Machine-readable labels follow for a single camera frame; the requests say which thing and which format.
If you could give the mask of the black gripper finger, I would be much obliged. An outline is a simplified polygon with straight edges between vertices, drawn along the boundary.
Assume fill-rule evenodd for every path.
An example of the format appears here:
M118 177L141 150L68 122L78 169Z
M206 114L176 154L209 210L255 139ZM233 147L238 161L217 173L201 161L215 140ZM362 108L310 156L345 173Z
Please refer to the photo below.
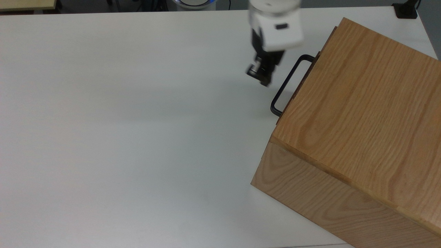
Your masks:
M261 66L262 58L260 58L258 55L255 55L253 63L251 63L246 70L246 74L254 79L261 79L263 77Z
M261 57L260 63L260 83L268 87L271 84L273 72L284 56L285 50L275 52L265 52Z

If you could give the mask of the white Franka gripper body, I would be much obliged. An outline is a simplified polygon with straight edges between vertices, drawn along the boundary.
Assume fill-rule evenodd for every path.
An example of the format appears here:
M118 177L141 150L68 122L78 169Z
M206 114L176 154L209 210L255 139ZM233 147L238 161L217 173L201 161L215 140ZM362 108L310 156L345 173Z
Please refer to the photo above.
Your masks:
M282 16L254 12L250 14L250 26L265 52L293 49L304 42L300 12L289 12Z

